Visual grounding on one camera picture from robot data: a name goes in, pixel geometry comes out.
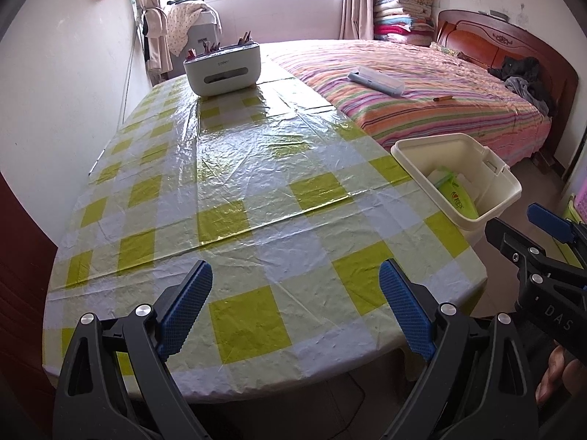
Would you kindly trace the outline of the right hand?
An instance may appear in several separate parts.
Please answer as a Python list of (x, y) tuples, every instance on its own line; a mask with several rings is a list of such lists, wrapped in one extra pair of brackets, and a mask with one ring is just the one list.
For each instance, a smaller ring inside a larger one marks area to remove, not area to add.
[(535, 400), (541, 404), (562, 384), (571, 395), (586, 389), (586, 367), (580, 360), (571, 360), (563, 346), (556, 346), (549, 356), (548, 368), (535, 391)]

